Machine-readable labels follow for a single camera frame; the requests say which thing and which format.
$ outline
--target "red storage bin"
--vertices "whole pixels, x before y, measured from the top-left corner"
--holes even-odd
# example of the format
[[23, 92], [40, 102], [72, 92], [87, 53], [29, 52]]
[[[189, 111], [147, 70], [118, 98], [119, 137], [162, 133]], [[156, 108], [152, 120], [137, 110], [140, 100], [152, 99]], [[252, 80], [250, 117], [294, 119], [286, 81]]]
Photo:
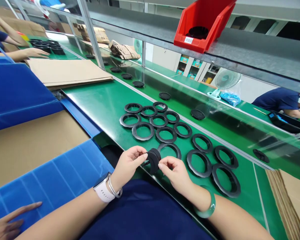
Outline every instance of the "red storage bin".
[[[174, 45], [204, 53], [220, 37], [236, 0], [197, 0], [182, 11]], [[187, 37], [189, 30], [202, 26], [209, 30], [206, 39]]]

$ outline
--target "jade bangle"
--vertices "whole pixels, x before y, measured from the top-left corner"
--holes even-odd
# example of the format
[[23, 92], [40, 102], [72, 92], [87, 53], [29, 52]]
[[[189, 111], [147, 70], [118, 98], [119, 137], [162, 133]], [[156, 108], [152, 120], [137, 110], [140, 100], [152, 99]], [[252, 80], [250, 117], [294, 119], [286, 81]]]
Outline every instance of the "jade bangle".
[[211, 189], [208, 186], [201, 185], [200, 187], [203, 187], [204, 189], [208, 190], [208, 192], [210, 193], [211, 205], [209, 209], [205, 212], [200, 212], [199, 209], [197, 209], [195, 206], [193, 206], [193, 208], [199, 217], [208, 218], [213, 214], [214, 210], [216, 209], [216, 198], [214, 197], [214, 193], [211, 191]]

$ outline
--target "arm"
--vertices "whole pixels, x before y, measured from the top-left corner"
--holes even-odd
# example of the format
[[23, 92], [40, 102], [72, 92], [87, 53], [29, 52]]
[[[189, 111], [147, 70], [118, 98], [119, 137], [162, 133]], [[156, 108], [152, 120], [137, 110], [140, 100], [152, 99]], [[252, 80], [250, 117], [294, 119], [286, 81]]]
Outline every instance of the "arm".
[[[140, 146], [132, 147], [122, 153], [111, 175], [111, 183], [115, 191], [119, 191], [132, 178], [137, 167], [147, 158], [148, 154], [145, 153], [146, 149]], [[107, 203], [102, 202], [91, 188], [36, 222], [17, 239], [77, 239], [106, 206]]]
[[[200, 211], [209, 209], [210, 193], [191, 181], [183, 161], [165, 157], [159, 162], [159, 168], [169, 178], [172, 186]], [[219, 195], [215, 194], [215, 198], [216, 208], [208, 219], [224, 239], [273, 240], [263, 226], [241, 207]]]

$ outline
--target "woman's left hand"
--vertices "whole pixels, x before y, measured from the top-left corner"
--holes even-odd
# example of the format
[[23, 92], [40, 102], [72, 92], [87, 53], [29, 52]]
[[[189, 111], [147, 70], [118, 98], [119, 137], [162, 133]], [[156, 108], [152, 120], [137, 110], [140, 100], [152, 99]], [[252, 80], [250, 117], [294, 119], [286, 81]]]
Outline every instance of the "woman's left hand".
[[111, 185], [115, 191], [119, 191], [133, 177], [137, 167], [147, 159], [146, 152], [145, 148], [134, 146], [121, 154], [116, 169], [111, 175]]

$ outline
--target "blue corrugated plastic sheet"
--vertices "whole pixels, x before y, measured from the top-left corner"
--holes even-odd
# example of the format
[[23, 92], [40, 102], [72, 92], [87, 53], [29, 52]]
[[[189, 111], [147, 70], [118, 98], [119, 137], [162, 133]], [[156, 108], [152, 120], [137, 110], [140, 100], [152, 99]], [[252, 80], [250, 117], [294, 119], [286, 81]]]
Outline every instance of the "blue corrugated plastic sheet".
[[79, 196], [113, 167], [92, 140], [0, 188], [0, 218], [19, 207], [42, 201], [36, 210], [20, 215], [26, 230], [53, 210]]

